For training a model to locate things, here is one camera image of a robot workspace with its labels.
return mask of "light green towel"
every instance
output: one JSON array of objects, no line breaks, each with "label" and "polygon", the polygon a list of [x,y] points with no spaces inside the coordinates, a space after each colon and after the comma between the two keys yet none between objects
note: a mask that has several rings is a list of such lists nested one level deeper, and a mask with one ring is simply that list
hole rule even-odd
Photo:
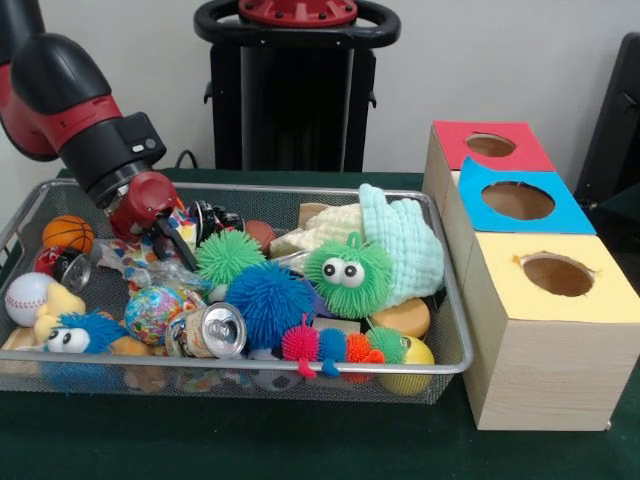
[{"label": "light green towel", "polygon": [[442,285],[444,253],[420,204],[408,198],[388,204],[382,190],[365,183],[360,206],[367,242],[384,247],[394,262],[387,307],[434,294]]}]

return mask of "colorful caterpillar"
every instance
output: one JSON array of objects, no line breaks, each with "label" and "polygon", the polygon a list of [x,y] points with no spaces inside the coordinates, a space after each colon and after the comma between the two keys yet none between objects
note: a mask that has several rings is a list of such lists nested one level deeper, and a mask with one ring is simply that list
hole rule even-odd
[{"label": "colorful caterpillar", "polygon": [[[399,332],[390,328],[373,327],[366,335],[362,333],[345,334],[337,328],[327,328],[318,332],[306,325],[290,329],[282,339],[282,355],[285,360],[298,362],[298,372],[307,378],[316,373],[309,368],[309,362],[322,362],[325,375],[340,375],[335,364],[349,363],[402,363],[406,346]],[[361,376],[352,376],[358,382]]]}]

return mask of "wire mesh basket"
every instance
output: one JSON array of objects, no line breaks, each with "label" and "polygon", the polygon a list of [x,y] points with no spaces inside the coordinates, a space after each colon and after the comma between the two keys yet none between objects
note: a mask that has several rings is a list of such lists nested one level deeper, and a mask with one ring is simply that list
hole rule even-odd
[{"label": "wire mesh basket", "polygon": [[[261,187],[177,183],[187,203],[206,200],[225,205],[247,219],[260,219],[278,232],[297,226],[301,203],[347,205],[358,202],[357,190]],[[412,198],[420,202],[426,222],[445,247],[444,289],[431,299],[431,327],[425,342],[436,365],[337,364],[341,376],[306,380],[297,364],[277,360],[218,360],[172,357],[82,355],[0,350],[0,390],[66,393],[156,394],[227,398],[278,398],[352,402],[435,403],[454,374],[470,365],[473,353],[460,294],[446,248],[437,209],[429,197],[405,191],[386,191],[389,201]],[[2,271],[0,294],[11,281],[31,271],[41,247],[45,225],[59,215],[77,215],[89,222],[97,238],[112,232],[104,214],[96,209],[72,180],[53,180],[34,189],[0,236],[0,248],[10,252]],[[129,299],[120,273],[94,268],[80,296],[87,310],[101,308],[122,318]],[[0,344],[16,329],[4,302],[0,302]],[[320,370],[319,363],[312,363]],[[365,382],[354,382],[354,374]],[[427,385],[417,394],[398,395],[383,387],[384,378],[401,391]]]}]

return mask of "googly eyes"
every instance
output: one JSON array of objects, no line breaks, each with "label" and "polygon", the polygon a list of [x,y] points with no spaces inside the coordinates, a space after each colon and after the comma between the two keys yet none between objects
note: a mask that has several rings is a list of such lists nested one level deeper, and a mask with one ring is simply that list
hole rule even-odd
[{"label": "googly eyes", "polygon": [[47,339],[47,348],[56,353],[82,353],[89,343],[89,334],[82,328],[56,328]]},{"label": "googly eyes", "polygon": [[364,268],[358,262],[345,262],[339,258],[330,258],[322,264],[324,279],[334,285],[357,288],[364,281]]},{"label": "googly eyes", "polygon": [[364,282],[364,268],[358,262],[347,262],[344,267],[342,284],[345,287],[356,288]]},{"label": "googly eyes", "polygon": [[339,258],[330,258],[324,262],[322,264],[322,275],[324,279],[334,285],[340,285],[344,265],[344,260],[340,260]]}]

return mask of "orange basketball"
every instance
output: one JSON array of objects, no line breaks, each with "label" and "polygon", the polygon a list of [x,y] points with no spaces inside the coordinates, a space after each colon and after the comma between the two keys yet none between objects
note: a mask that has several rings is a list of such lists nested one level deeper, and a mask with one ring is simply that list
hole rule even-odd
[{"label": "orange basketball", "polygon": [[80,217],[63,215],[51,220],[42,232],[44,248],[73,247],[89,253],[93,247],[93,230]]}]

